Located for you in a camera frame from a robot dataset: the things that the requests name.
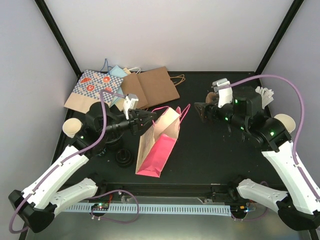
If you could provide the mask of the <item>pulp cup carrier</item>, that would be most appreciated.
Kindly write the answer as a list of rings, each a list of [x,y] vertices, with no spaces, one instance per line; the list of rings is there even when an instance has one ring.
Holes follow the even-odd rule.
[[[219,95],[215,92],[209,92],[205,98],[205,103],[210,104],[211,102],[215,101],[219,98]]]

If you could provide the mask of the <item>pink cakes paper bag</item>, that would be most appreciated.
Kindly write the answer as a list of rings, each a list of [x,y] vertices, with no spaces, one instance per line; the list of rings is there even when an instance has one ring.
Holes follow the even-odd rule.
[[[164,112],[153,121],[140,137],[135,174],[159,178],[178,140],[180,127],[191,105],[184,109],[169,106],[158,107],[152,113]]]

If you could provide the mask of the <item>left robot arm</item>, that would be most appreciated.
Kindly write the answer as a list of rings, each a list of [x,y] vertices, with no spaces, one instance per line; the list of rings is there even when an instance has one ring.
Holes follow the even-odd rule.
[[[92,104],[55,163],[30,186],[9,194],[14,215],[19,216],[28,229],[39,233],[68,207],[86,199],[103,199],[108,188],[96,173],[64,190],[61,187],[90,159],[104,154],[106,146],[118,141],[125,131],[144,133],[156,116],[154,112],[132,107],[126,113],[114,114],[106,103]]]

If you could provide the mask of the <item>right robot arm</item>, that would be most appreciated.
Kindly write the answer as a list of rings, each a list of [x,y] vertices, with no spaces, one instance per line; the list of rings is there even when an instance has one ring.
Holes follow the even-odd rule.
[[[280,219],[295,231],[316,230],[320,226],[320,200],[315,192],[319,188],[297,155],[293,155],[293,141],[285,125],[267,116],[262,108],[262,96],[250,86],[237,90],[222,89],[210,102],[196,102],[194,107],[201,120],[220,120],[242,132],[270,162],[286,190],[276,190],[243,179],[227,189],[228,198],[234,202],[248,199],[278,214]]]

